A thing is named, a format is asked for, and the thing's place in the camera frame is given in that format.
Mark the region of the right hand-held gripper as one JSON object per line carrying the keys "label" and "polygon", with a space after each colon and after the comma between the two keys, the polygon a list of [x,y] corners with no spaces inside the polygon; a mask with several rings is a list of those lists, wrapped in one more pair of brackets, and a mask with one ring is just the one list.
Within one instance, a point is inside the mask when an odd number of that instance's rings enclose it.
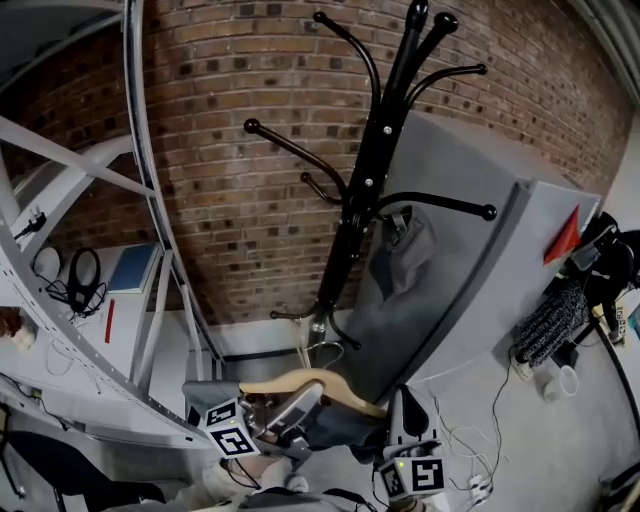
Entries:
{"label": "right hand-held gripper", "polygon": [[390,401],[389,433],[376,468],[391,501],[423,498],[445,488],[439,416],[414,388],[401,384]]}

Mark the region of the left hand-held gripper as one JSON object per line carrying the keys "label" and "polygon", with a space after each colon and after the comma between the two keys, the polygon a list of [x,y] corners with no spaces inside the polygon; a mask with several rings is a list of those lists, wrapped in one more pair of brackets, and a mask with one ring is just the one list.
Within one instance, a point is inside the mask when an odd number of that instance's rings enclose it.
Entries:
{"label": "left hand-held gripper", "polygon": [[302,423],[322,395],[323,384],[311,380],[279,403],[233,398],[205,413],[203,431],[226,459],[262,454],[303,463],[311,448]]}

